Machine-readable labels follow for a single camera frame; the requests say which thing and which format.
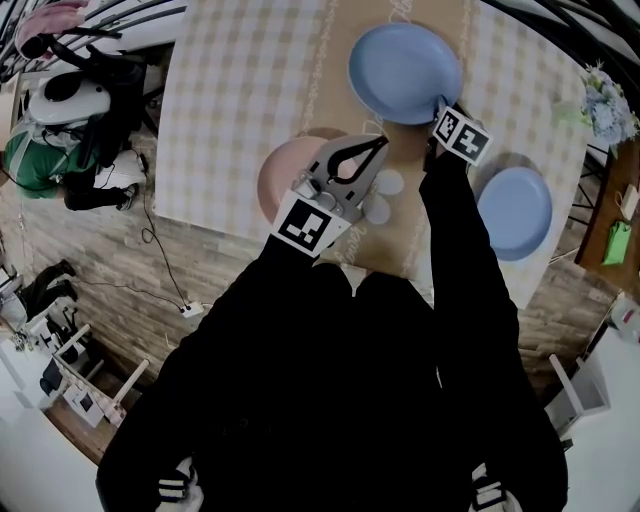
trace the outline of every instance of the pink plate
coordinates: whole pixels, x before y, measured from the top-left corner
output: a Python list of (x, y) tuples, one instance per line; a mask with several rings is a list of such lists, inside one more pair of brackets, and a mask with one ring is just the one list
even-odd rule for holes
[[(273, 224), (287, 189), (309, 167), (318, 150), (327, 142), (322, 137), (300, 137), (277, 147), (262, 164), (258, 175), (258, 202), (266, 219)], [(343, 162), (339, 175), (353, 175), (357, 165)]]

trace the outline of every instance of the shoe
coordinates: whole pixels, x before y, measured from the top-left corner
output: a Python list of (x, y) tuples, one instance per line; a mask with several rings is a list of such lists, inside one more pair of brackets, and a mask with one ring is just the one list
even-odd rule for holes
[(76, 271), (73, 270), (71, 263), (69, 263), (67, 260), (62, 260), (60, 263), (58, 263), (58, 266), (62, 270), (63, 274), (67, 274), (71, 277), (74, 277), (76, 275)]
[(65, 279), (64, 281), (62, 281), (62, 286), (64, 286), (64, 294), (67, 297), (71, 297), (71, 300), (73, 300), (73, 302), (78, 302), (78, 294), (73, 288), (71, 282)]
[(129, 185), (127, 188), (125, 188), (123, 192), (127, 196), (127, 200), (124, 203), (116, 206), (118, 211), (125, 212), (129, 210), (133, 206), (133, 200), (138, 195), (139, 190), (140, 188), (138, 187), (137, 183), (134, 183), (133, 185)]

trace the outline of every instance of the plate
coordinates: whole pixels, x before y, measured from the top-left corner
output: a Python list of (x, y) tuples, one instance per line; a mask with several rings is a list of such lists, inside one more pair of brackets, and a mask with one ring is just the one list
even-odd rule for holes
[[(262, 164), (258, 174), (258, 203), (263, 215), (273, 224), (284, 193), (291, 188), (313, 157), (327, 142), (322, 137), (299, 137), (274, 149)], [(352, 176), (358, 166), (353, 160), (340, 164), (338, 175)]]
[(387, 23), (362, 35), (351, 50), (348, 74), (369, 110), (400, 124), (433, 121), (438, 97), (454, 105), (462, 91), (462, 69), (453, 50), (411, 23)]
[(478, 211), (499, 260), (517, 261), (544, 241), (553, 206), (540, 174), (525, 167), (505, 169), (493, 177), (480, 195)]

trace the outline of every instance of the flower bouquet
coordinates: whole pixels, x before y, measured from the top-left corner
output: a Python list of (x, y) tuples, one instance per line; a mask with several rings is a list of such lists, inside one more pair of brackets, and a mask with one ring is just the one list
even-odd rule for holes
[(638, 134), (640, 122), (631, 112), (622, 87), (602, 71), (602, 65), (587, 67), (583, 77), (586, 89), (584, 103), (562, 102), (555, 106), (556, 120), (580, 121), (591, 127), (593, 134), (606, 142), (615, 155), (621, 142)]

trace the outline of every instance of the black sleeve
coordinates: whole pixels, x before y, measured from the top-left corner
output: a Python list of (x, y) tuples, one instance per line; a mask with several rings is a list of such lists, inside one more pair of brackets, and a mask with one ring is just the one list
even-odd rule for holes
[(236, 396), (225, 385), (234, 381), (237, 391), (242, 372), (256, 373), (264, 330), (282, 301), (295, 301), (298, 271), (312, 263), (270, 238), (198, 329), (169, 355), (102, 458), (96, 485), (106, 511), (157, 508), (158, 480), (190, 456), (199, 439), (211, 436), (225, 402)]
[(564, 453), (522, 366), (517, 308), (465, 168), (445, 153), (420, 187), (431, 224), (440, 379), (460, 411), (469, 451), (498, 475), (524, 512), (559, 511), (567, 500)]

